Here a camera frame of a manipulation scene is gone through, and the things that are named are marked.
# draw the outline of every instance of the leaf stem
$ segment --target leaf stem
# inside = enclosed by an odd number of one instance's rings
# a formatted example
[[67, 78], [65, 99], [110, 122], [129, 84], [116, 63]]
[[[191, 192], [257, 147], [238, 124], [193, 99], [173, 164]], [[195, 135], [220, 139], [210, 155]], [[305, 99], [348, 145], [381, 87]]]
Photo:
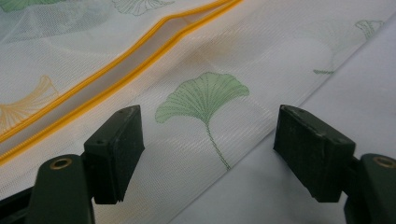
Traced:
[[206, 126], [207, 135], [209, 135], [210, 141], [212, 142], [213, 147], [215, 148], [216, 152], [219, 154], [222, 163], [225, 165], [225, 168], [227, 168], [227, 171], [230, 170], [230, 169], [231, 169], [231, 166], [230, 166], [230, 165], [228, 164], [228, 162], [224, 159], [224, 157], [222, 156], [222, 154], [221, 154], [221, 152], [220, 152], [220, 150], [219, 150], [219, 148], [218, 148], [218, 145], [215, 143], [215, 140], [213, 139], [212, 133], [210, 132], [210, 129], [209, 129], [209, 124], [206, 123], [205, 126]]

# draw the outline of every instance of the yellow stripe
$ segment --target yellow stripe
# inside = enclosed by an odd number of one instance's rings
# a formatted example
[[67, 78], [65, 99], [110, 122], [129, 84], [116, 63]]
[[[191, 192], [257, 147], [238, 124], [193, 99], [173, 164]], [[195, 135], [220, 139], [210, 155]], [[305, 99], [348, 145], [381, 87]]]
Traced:
[[181, 31], [177, 32], [171, 39], [169, 39], [161, 48], [159, 48], [154, 54], [152, 54], [149, 58], [147, 58], [143, 63], [139, 64], [132, 72], [130, 72], [127, 76], [119, 80], [117, 83], [109, 87], [107, 90], [101, 92], [99, 95], [92, 98], [90, 101], [85, 103], [84, 105], [79, 106], [66, 116], [58, 119], [56, 122], [52, 123], [49, 127], [41, 131], [40, 133], [35, 134], [31, 138], [27, 139], [23, 143], [19, 144], [18, 146], [12, 148], [9, 152], [0, 156], [0, 165], [12, 160], [13, 158], [20, 155], [23, 151], [27, 150], [29, 147], [34, 146], [38, 142], [42, 141], [46, 137], [50, 136], [53, 133], [56, 133], [62, 127], [77, 119], [87, 111], [94, 108], [96, 105], [102, 103], [105, 99], [110, 97], [116, 91], [119, 91], [122, 87], [127, 85], [129, 82], [134, 80], [138, 77], [145, 69], [150, 67], [156, 61], [158, 61], [166, 52], [168, 52], [180, 39], [184, 36], [192, 33], [196, 29], [202, 27], [203, 25], [213, 21], [218, 16], [224, 14], [228, 10], [235, 7], [237, 4], [241, 3], [242, 0], [232, 0], [228, 4], [220, 7], [219, 9], [215, 10], [214, 12], [210, 13], [209, 15], [205, 16], [204, 18], [188, 25], [187, 27], [183, 28]]
[[32, 123], [36, 122], [38, 119], [41, 119], [43, 116], [48, 114], [51, 110], [53, 110], [55, 107], [58, 105], [62, 104], [64, 101], [75, 95], [77, 92], [81, 91], [91, 83], [93, 83], [96, 79], [99, 77], [103, 76], [105, 73], [107, 73], [110, 69], [114, 68], [117, 66], [119, 63], [121, 63], [125, 58], [129, 57], [132, 53], [134, 53], [137, 49], [139, 49], [142, 45], [144, 45], [150, 38], [152, 38], [157, 31], [161, 29], [168, 21], [176, 18], [182, 18], [186, 16], [190, 16], [192, 14], [200, 13], [200, 12], [205, 12], [208, 11], [209, 9], [219, 7], [221, 5], [227, 4], [228, 2], [232, 2], [231, 0], [219, 0], [214, 3], [198, 7], [192, 10], [188, 10], [182, 13], [178, 13], [175, 15], [170, 15], [167, 17], [162, 18], [159, 22], [157, 22], [148, 32], [143, 35], [133, 46], [131, 46], [127, 51], [125, 51], [120, 57], [116, 58], [113, 62], [109, 63], [105, 67], [103, 67], [101, 70], [97, 71], [94, 73], [92, 76], [86, 78], [79, 84], [77, 84], [75, 87], [64, 93], [63, 95], [59, 96], [56, 100], [51, 102], [50, 104], [46, 105], [42, 109], [40, 109], [38, 112], [34, 113], [31, 117], [28, 119], [25, 119], [23, 122], [20, 124], [14, 126], [10, 130], [6, 131], [0, 136], [0, 143], [6, 141], [9, 137], [13, 136], [14, 134], [20, 132], [21, 130], [25, 129]]

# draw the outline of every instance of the yellow trim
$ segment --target yellow trim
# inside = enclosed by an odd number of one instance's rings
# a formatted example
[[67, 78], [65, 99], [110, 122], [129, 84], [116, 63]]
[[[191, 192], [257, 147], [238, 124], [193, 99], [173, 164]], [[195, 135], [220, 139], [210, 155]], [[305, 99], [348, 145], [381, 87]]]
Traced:
[[56, 122], [52, 123], [49, 127], [33, 135], [31, 138], [27, 139], [26, 141], [22, 142], [18, 146], [12, 148], [10, 151], [6, 152], [5, 154], [0, 156], [0, 165], [12, 160], [13, 158], [20, 155], [22, 152], [27, 150], [29, 147], [37, 144], [38, 142], [42, 141], [46, 137], [50, 136], [53, 133], [56, 133], [62, 127], [77, 119], [79, 116], [83, 115], [87, 111], [94, 108], [96, 105], [102, 103], [105, 99], [110, 97], [116, 91], [120, 90], [126, 84], [134, 80], [137, 76], [139, 76], [145, 69], [150, 67], [152, 64], [157, 62], [166, 52], [169, 51], [180, 39], [184, 36], [189, 35], [193, 31], [197, 30], [198, 28], [202, 27], [203, 25], [213, 21], [218, 16], [224, 14], [228, 10], [232, 9], [242, 0], [232, 0], [229, 3], [225, 4], [221, 8], [215, 10], [214, 12], [210, 13], [209, 15], [205, 16], [204, 18], [191, 23], [190, 25], [186, 26], [179, 32], [177, 32], [171, 39], [169, 39], [162, 47], [160, 47], [154, 54], [148, 57], [143, 63], [139, 64], [132, 72], [130, 72], [127, 76], [116, 82], [114, 85], [109, 87], [107, 90], [101, 92], [99, 95], [92, 98], [90, 101], [86, 102], [85, 104], [79, 106], [69, 114], [65, 115], [61, 119], [58, 119]]
[[196, 13], [201, 13], [204, 11], [208, 11], [209, 9], [215, 8], [215, 7], [220, 7], [224, 4], [227, 4], [228, 2], [232, 2], [231, 0], [219, 0], [214, 3], [210, 3], [208, 5], [198, 7], [195, 9], [191, 9], [185, 12], [181, 12], [178, 14], [166, 16], [162, 18], [160, 21], [158, 21], [150, 30], [148, 30], [147, 33], [145, 33], [133, 46], [131, 46], [127, 51], [125, 51], [120, 57], [116, 58], [113, 62], [109, 63], [105, 67], [103, 67], [101, 70], [97, 71], [94, 73], [92, 76], [87, 77], [85, 80], [77, 84], [75, 87], [64, 93], [63, 95], [59, 96], [57, 99], [52, 101], [50, 104], [46, 105], [43, 107], [41, 110], [38, 112], [34, 113], [31, 117], [25, 119], [23, 122], [17, 124], [16, 126], [12, 127], [8, 131], [4, 132], [3, 134], [0, 135], [0, 143], [6, 141], [8, 138], [13, 136], [14, 134], [20, 132], [21, 130], [25, 129], [32, 123], [36, 122], [37, 120], [41, 119], [43, 116], [48, 114], [51, 110], [53, 110], [55, 107], [58, 105], [62, 104], [64, 101], [75, 95], [77, 92], [81, 91], [91, 83], [93, 83], [96, 79], [99, 77], [103, 76], [105, 73], [107, 73], [110, 69], [114, 68], [117, 66], [119, 63], [121, 63], [125, 58], [129, 57], [132, 53], [134, 53], [137, 49], [139, 49], [142, 45], [144, 45], [150, 38], [152, 38], [157, 31], [161, 29], [168, 21], [176, 18], [183, 18], [186, 16], [190, 16]]

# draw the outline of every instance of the orange stripe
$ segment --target orange stripe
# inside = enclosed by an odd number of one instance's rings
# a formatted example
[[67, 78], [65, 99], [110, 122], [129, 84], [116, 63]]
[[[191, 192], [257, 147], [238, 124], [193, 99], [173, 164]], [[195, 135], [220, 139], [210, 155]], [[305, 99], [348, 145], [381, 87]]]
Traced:
[[154, 54], [152, 54], [149, 58], [147, 58], [143, 63], [139, 64], [132, 72], [130, 72], [127, 76], [116, 82], [114, 85], [109, 87], [107, 90], [101, 92], [99, 95], [92, 98], [90, 101], [86, 102], [85, 104], [79, 106], [66, 116], [62, 117], [61, 119], [57, 120], [56, 122], [52, 123], [49, 127], [41, 131], [40, 133], [35, 134], [31, 138], [27, 139], [26, 141], [22, 142], [18, 146], [12, 148], [10, 151], [6, 152], [5, 154], [0, 156], [0, 165], [11, 161], [13, 158], [20, 155], [23, 151], [27, 150], [29, 147], [34, 146], [38, 142], [44, 140], [46, 137], [50, 136], [51, 134], [57, 132], [62, 127], [77, 119], [79, 116], [83, 115], [87, 111], [94, 108], [96, 105], [102, 103], [105, 99], [110, 97], [116, 91], [119, 91], [122, 87], [127, 85], [129, 82], [134, 80], [138, 77], [145, 69], [150, 67], [152, 64], [157, 62], [166, 52], [168, 52], [180, 39], [184, 36], [192, 33], [193, 31], [197, 30], [198, 28], [202, 27], [203, 25], [213, 21], [218, 16], [224, 14], [228, 10], [232, 9], [242, 0], [232, 0], [228, 4], [224, 5], [223, 7], [217, 9], [216, 11], [210, 13], [206, 17], [188, 25], [187, 27], [183, 28], [181, 31], [177, 32], [171, 39], [169, 39], [161, 48], [159, 48]]
[[58, 105], [62, 104], [64, 101], [75, 95], [77, 92], [81, 91], [91, 83], [93, 83], [96, 79], [99, 77], [103, 76], [105, 73], [107, 73], [110, 69], [114, 68], [117, 66], [119, 63], [121, 63], [125, 58], [129, 57], [132, 53], [134, 53], [137, 49], [139, 49], [142, 45], [144, 45], [150, 38], [152, 38], [157, 31], [161, 29], [168, 21], [176, 18], [182, 18], [185, 16], [190, 16], [192, 14], [200, 13], [207, 11], [211, 8], [219, 7], [221, 5], [227, 4], [228, 2], [231, 2], [231, 0], [219, 0], [217, 2], [208, 4], [206, 6], [198, 7], [192, 10], [188, 10], [182, 13], [170, 15], [167, 17], [162, 18], [159, 22], [157, 22], [148, 32], [143, 35], [133, 46], [131, 46], [127, 51], [125, 51], [120, 57], [116, 58], [113, 62], [109, 63], [105, 67], [103, 67], [101, 70], [97, 71], [94, 73], [92, 76], [87, 77], [85, 80], [77, 84], [75, 87], [64, 93], [63, 95], [59, 96], [56, 100], [51, 102], [50, 104], [46, 105], [42, 109], [40, 109], [38, 112], [34, 113], [31, 117], [28, 119], [25, 119], [23, 122], [20, 124], [14, 126], [10, 130], [6, 131], [0, 136], [0, 143], [6, 141], [8, 138], [13, 136], [14, 134], [20, 132], [21, 130], [25, 129], [32, 123], [36, 122], [38, 119], [41, 119], [43, 116], [48, 114], [51, 110], [53, 110], [55, 107]]

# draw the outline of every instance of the metal rivet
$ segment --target metal rivet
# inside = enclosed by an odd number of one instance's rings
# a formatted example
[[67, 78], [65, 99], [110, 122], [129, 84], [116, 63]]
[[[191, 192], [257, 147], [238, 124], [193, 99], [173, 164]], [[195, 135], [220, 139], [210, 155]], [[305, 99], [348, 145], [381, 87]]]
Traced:
[[69, 159], [69, 158], [61, 158], [61, 159], [59, 159], [59, 160], [53, 161], [53, 162], [50, 164], [49, 168], [50, 168], [51, 170], [61, 170], [61, 169], [63, 169], [64, 167], [69, 166], [71, 163], [72, 163], [72, 160], [71, 160], [71, 159]]
[[396, 169], [396, 161], [391, 160], [386, 157], [374, 157], [373, 160], [376, 162], [376, 164], [386, 167], [386, 168], [391, 168], [391, 169]]

